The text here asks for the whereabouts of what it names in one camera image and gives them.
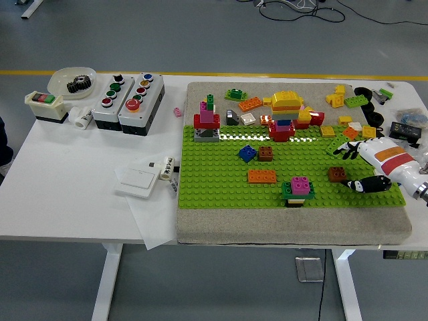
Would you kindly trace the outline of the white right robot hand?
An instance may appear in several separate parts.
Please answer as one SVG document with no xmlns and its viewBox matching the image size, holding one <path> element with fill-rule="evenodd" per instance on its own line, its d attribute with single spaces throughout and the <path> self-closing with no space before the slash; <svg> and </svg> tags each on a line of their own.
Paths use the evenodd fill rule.
<svg viewBox="0 0 428 321">
<path fill-rule="evenodd" d="M 341 183 L 359 193 L 387 191 L 392 183 L 400 183 L 413 198 L 427 200 L 427 181 L 420 171 L 419 163 L 403 148 L 386 137 L 370 138 L 358 142 L 346 142 L 334 154 L 345 152 L 342 157 L 361 156 L 380 174 L 356 181 L 343 180 Z"/>
</svg>

